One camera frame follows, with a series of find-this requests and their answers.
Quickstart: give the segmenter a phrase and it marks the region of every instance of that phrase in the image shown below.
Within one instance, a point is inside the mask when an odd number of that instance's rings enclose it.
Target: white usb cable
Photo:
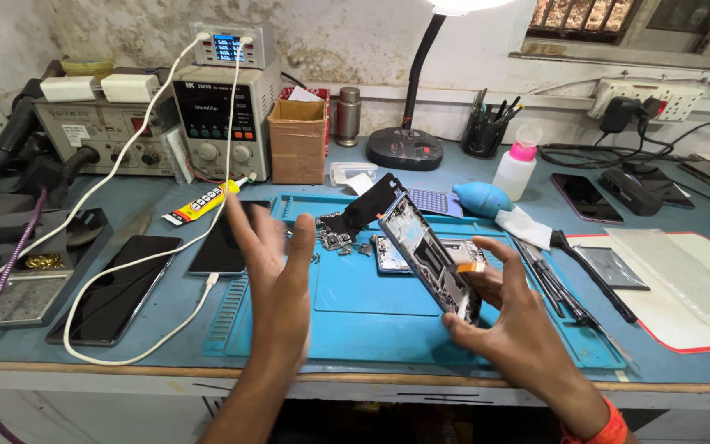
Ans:
[[[200,34],[197,34],[196,40],[194,41],[194,43],[185,48],[185,50],[183,51],[183,54],[180,55],[180,58],[182,58],[184,53],[189,48],[193,47],[193,45],[196,44],[196,41],[209,38],[209,34],[207,34],[206,38],[200,38],[199,35],[201,35],[201,34],[206,34],[206,33],[201,32]],[[234,92],[237,90],[237,77],[240,74],[240,55],[243,52],[242,51],[243,45],[249,44],[249,43],[251,43],[251,41],[252,41],[251,37],[241,38],[240,39],[240,47],[238,48],[239,54],[237,54],[235,57],[234,80],[232,81],[232,96],[231,96],[230,107],[229,107],[229,131],[228,131],[228,135],[226,137],[226,169],[224,171],[226,171],[227,177],[229,176],[229,156],[230,156],[230,152],[231,152],[231,143],[232,143],[232,121],[234,118]],[[172,78],[172,75],[174,74],[174,68],[177,66],[177,63],[180,61],[180,58],[178,58],[177,61],[174,62],[174,65],[171,67],[172,71],[169,73],[170,79]],[[179,327],[175,328],[171,333],[167,334],[163,339],[158,341],[158,343],[153,345],[152,348],[150,348],[149,350],[145,351],[144,353],[142,353],[141,355],[139,355],[135,358],[128,359],[125,361],[103,361],[100,359],[90,358],[89,356],[82,355],[78,351],[74,350],[73,346],[70,345],[70,323],[71,323],[70,320],[73,319],[73,317],[76,313],[76,308],[78,308],[78,303],[81,301],[81,297],[84,295],[84,292],[87,290],[87,288],[89,288],[89,286],[92,285],[92,282],[95,282],[95,280],[97,278],[100,278],[108,273],[112,273],[112,272],[117,271],[119,269],[122,269],[125,267],[130,267],[130,266],[132,266],[134,264],[138,264],[140,262],[149,261],[150,259],[153,259],[155,257],[166,256],[167,254],[173,254],[178,251],[182,251],[185,248],[190,247],[193,243],[207,237],[207,235],[210,234],[210,231],[212,231],[213,227],[215,227],[215,223],[218,222],[218,218],[221,216],[221,213],[223,211],[223,206],[226,204],[226,197],[228,195],[229,195],[229,187],[224,186],[223,187],[223,200],[221,201],[221,206],[218,208],[218,211],[215,212],[215,217],[212,220],[212,224],[210,224],[210,227],[207,229],[207,231],[204,232],[204,234],[202,234],[202,236],[199,236],[199,237],[193,239],[191,242],[186,243],[184,246],[176,248],[175,250],[167,251],[165,253],[160,253],[160,254],[153,254],[152,256],[144,257],[143,259],[139,259],[138,261],[130,262],[129,264],[124,264],[122,266],[109,268],[107,270],[104,270],[101,273],[98,273],[93,278],[88,280],[87,283],[84,284],[84,286],[81,287],[81,289],[78,291],[78,295],[76,296],[76,300],[73,301],[73,306],[70,308],[70,312],[67,315],[68,321],[65,323],[65,333],[62,335],[62,342],[65,345],[65,350],[67,350],[67,352],[70,353],[71,355],[73,355],[74,357],[79,358],[84,361],[87,361],[88,363],[104,365],[104,366],[109,366],[109,367],[123,366],[123,365],[132,364],[136,361],[140,361],[143,358],[146,358],[147,356],[150,355],[150,353],[154,352],[164,342],[166,342],[167,340],[172,338],[172,336],[174,336],[175,333],[179,332],[180,330],[183,329],[183,327],[187,326],[192,321],[192,319],[196,317],[196,314],[199,313],[199,310],[204,305],[204,301],[207,299],[207,294],[212,289],[212,286],[215,285],[215,282],[218,281],[218,274],[217,273],[211,273],[210,276],[207,278],[207,284],[205,285],[204,294],[202,295],[202,299],[199,301],[199,304],[196,306],[196,309],[193,310],[193,313],[188,317],[188,319],[185,319],[185,322],[180,324]]]
[[[157,92],[157,93],[154,95],[154,97],[152,98],[152,101],[151,101],[150,104],[147,106],[147,111],[144,113],[144,120],[143,120],[143,123],[142,123],[141,127],[140,127],[139,130],[136,131],[136,133],[130,138],[130,140],[128,140],[128,142],[124,145],[124,147],[122,148],[122,151],[119,153],[119,156],[117,157],[117,160],[114,162],[114,165],[113,165],[113,167],[112,167],[112,169],[111,169],[111,172],[108,174],[108,176],[104,177],[103,180],[101,180],[100,182],[98,182],[97,184],[95,184],[89,191],[87,191],[86,194],[84,194],[84,196],[81,197],[81,199],[78,201],[78,203],[76,203],[76,205],[74,206],[73,210],[70,212],[70,214],[68,215],[68,217],[67,217],[67,219],[65,220],[64,223],[62,223],[61,225],[59,225],[58,227],[56,227],[53,231],[50,231],[49,233],[47,233],[45,236],[43,236],[43,237],[37,239],[36,241],[34,241],[34,243],[33,243],[32,245],[30,245],[29,247],[24,248],[23,251],[21,251],[21,254],[18,256],[19,258],[20,258],[20,257],[24,257],[26,253],[28,253],[29,251],[33,250],[35,247],[37,247],[37,246],[40,245],[41,243],[45,242],[48,238],[50,238],[50,237],[52,237],[53,235],[55,235],[55,234],[59,233],[60,231],[64,230],[65,227],[67,227],[67,225],[70,223],[70,221],[73,220],[73,218],[75,217],[76,213],[78,213],[79,209],[84,205],[84,202],[86,202],[86,200],[87,200],[90,196],[92,196],[92,194],[93,194],[95,191],[97,191],[98,188],[102,187],[105,183],[107,183],[109,180],[111,180],[111,178],[114,176],[114,174],[116,174],[117,169],[119,168],[119,165],[120,165],[120,163],[122,162],[122,159],[124,158],[125,154],[127,154],[128,149],[130,148],[130,146],[133,145],[133,142],[136,140],[136,138],[137,138],[138,136],[140,136],[140,135],[143,133],[143,131],[147,128],[148,120],[149,120],[150,113],[152,112],[152,108],[153,108],[155,102],[156,102],[156,101],[158,100],[158,98],[160,97],[160,95],[163,94],[163,91],[164,91],[164,90],[169,86],[169,84],[171,83],[171,78],[174,76],[174,71],[177,69],[177,65],[180,63],[180,60],[182,60],[182,58],[183,58],[186,54],[188,54],[188,51],[190,51],[190,50],[192,49],[192,47],[195,46],[198,42],[200,42],[200,41],[202,41],[202,40],[207,40],[207,39],[209,39],[209,38],[210,38],[210,34],[209,34],[208,32],[200,32],[200,33],[196,34],[196,37],[193,39],[193,42],[192,42],[190,45],[186,46],[186,47],[182,50],[182,52],[180,53],[180,56],[177,57],[177,59],[174,61],[174,64],[171,66],[171,70],[169,71],[169,75],[168,75],[169,81],[167,81],[166,83],[164,83],[163,86],[161,87],[161,89],[159,89],[158,92]],[[229,164],[229,156],[230,156],[230,152],[231,152],[231,141],[232,141],[232,131],[231,131],[231,128],[232,128],[232,121],[233,121],[233,115],[234,115],[234,98],[235,98],[235,97],[234,97],[234,92],[235,92],[235,90],[236,90],[236,88],[237,88],[237,77],[238,77],[238,75],[239,75],[239,73],[240,73],[240,57],[239,57],[239,56],[242,54],[242,45],[243,45],[243,44],[249,44],[249,43],[251,43],[251,41],[252,41],[252,39],[251,39],[250,37],[243,37],[243,38],[241,38],[241,40],[240,40],[240,44],[241,44],[241,45],[240,45],[240,47],[238,48],[239,54],[237,55],[237,57],[235,57],[234,81],[233,81],[233,83],[232,83],[233,86],[232,86],[231,106],[230,106],[230,112],[229,112],[229,129],[230,129],[230,131],[228,132],[229,134],[228,134],[228,137],[226,138],[226,169],[225,169],[225,171],[226,171],[227,177],[228,177],[228,175],[229,175],[229,166],[230,166],[230,164]],[[130,263],[128,263],[128,264],[124,264],[124,265],[121,265],[121,266],[117,266],[117,267],[114,267],[114,268],[107,269],[107,270],[103,271],[102,273],[97,274],[96,276],[94,276],[93,278],[91,278],[89,281],[87,281],[87,283],[84,284],[84,286],[81,288],[81,290],[78,291],[78,295],[76,296],[76,299],[74,300],[73,306],[72,306],[72,308],[70,309],[70,312],[68,313],[68,321],[65,323],[65,333],[64,333],[64,336],[63,336],[63,338],[62,338],[62,339],[63,339],[63,342],[64,342],[64,344],[65,344],[65,349],[66,349],[71,355],[75,356],[76,358],[82,359],[82,360],[87,361],[87,362],[89,362],[89,363],[95,363],[95,364],[98,364],[98,365],[106,365],[106,366],[122,366],[122,365],[128,365],[128,364],[130,364],[130,363],[134,363],[134,362],[136,362],[136,361],[138,361],[138,360],[140,360],[140,359],[143,359],[144,357],[148,356],[148,355],[149,355],[150,353],[152,353],[156,348],[160,347],[160,345],[162,345],[164,342],[166,342],[167,340],[169,340],[170,338],[172,338],[172,336],[173,336],[176,332],[180,331],[183,327],[187,326],[188,323],[191,322],[191,320],[196,316],[196,314],[199,313],[199,310],[202,308],[202,305],[204,304],[204,300],[207,298],[207,294],[210,292],[210,290],[212,289],[212,286],[213,286],[213,285],[215,284],[215,282],[218,280],[218,274],[217,274],[217,273],[212,273],[212,274],[210,275],[210,277],[207,278],[207,283],[206,283],[206,285],[205,285],[206,288],[205,288],[203,297],[202,297],[202,299],[199,301],[199,304],[197,305],[196,309],[193,311],[193,313],[191,314],[191,316],[190,316],[188,319],[186,319],[185,322],[183,322],[178,328],[175,328],[171,333],[169,333],[166,337],[164,337],[161,341],[159,341],[158,344],[156,344],[155,346],[153,346],[152,348],[150,348],[149,350],[147,350],[146,352],[144,352],[142,355],[138,356],[137,358],[129,359],[129,360],[127,360],[127,361],[102,361],[102,360],[99,360],[99,359],[94,359],[94,358],[90,358],[90,357],[88,357],[88,356],[81,355],[79,352],[75,351],[75,350],[70,346],[70,343],[69,343],[69,331],[70,331],[70,324],[71,324],[71,321],[72,321],[72,319],[73,319],[73,317],[74,317],[74,314],[75,314],[75,312],[76,312],[76,308],[78,307],[78,303],[79,303],[79,301],[81,300],[81,297],[84,295],[84,292],[85,292],[85,291],[87,290],[87,288],[92,284],[92,282],[94,282],[97,278],[100,278],[100,277],[102,277],[102,276],[104,276],[104,275],[106,275],[106,274],[108,274],[108,273],[112,273],[113,271],[116,271],[116,270],[119,270],[119,269],[122,269],[122,268],[126,268],[126,267],[130,267],[130,266],[132,266],[132,265],[139,264],[139,263],[142,263],[142,262],[144,262],[144,261],[149,261],[149,260],[154,259],[154,258],[156,258],[156,257],[163,257],[163,256],[167,256],[167,255],[169,255],[169,254],[178,253],[178,252],[180,252],[180,251],[183,251],[185,248],[190,247],[190,246],[193,245],[194,243],[196,243],[196,242],[202,240],[203,238],[207,237],[207,235],[210,234],[210,231],[212,231],[212,228],[215,227],[215,223],[218,221],[218,218],[221,216],[223,207],[224,207],[224,205],[226,204],[226,197],[227,197],[227,195],[228,195],[228,187],[224,186],[223,201],[221,202],[221,206],[218,208],[218,211],[215,213],[215,216],[214,216],[214,218],[213,218],[213,220],[212,220],[212,223],[210,224],[210,227],[209,227],[209,228],[207,229],[207,231],[205,231],[201,236],[198,236],[198,237],[194,238],[194,239],[191,240],[190,242],[188,242],[188,243],[184,244],[183,246],[181,246],[181,247],[179,247],[179,248],[176,248],[176,249],[174,249],[174,250],[166,251],[166,252],[159,253],[159,254],[153,254],[152,256],[143,257],[143,258],[141,258],[141,259],[139,259],[139,260],[137,260],[137,261],[133,261],[133,262],[130,262]],[[3,270],[4,270],[4,267],[1,267],[1,268],[0,268],[0,273],[1,273]]]

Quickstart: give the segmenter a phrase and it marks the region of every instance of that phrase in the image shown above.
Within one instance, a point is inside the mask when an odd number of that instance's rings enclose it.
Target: window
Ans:
[[[536,0],[513,56],[710,69],[710,0]]]

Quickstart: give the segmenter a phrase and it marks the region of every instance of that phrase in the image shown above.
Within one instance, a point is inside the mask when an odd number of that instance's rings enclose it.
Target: yellow glue tube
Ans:
[[[237,194],[240,192],[240,186],[245,183],[245,181],[246,178],[242,178],[237,182],[228,180],[226,181],[226,186],[229,187],[230,193]],[[163,219],[168,220],[177,227],[199,219],[213,208],[221,205],[221,202],[223,202],[223,187],[223,183],[214,187],[209,193],[199,197],[187,206],[175,209],[169,214],[164,214]]]

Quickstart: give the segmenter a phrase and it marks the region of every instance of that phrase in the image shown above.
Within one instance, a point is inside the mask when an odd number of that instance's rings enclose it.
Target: black lamp neck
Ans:
[[[435,14],[429,22],[429,27],[426,28],[424,38],[420,41],[418,52],[415,53],[413,59],[413,67],[409,70],[409,85],[407,86],[407,101],[405,102],[405,115],[401,120],[401,127],[409,130],[413,125],[413,111],[415,110],[415,97],[418,95],[418,81],[420,79],[420,70],[424,67],[424,60],[429,53],[431,44],[434,43],[437,33],[442,27],[446,16]]]

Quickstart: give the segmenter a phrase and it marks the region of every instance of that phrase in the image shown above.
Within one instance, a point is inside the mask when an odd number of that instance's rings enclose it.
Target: pen holder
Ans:
[[[497,156],[498,147],[503,143],[503,135],[506,133],[509,121],[489,123],[494,117],[494,114],[484,116],[484,119],[479,122],[477,116],[470,115],[459,145],[464,154],[476,159],[494,159]]]

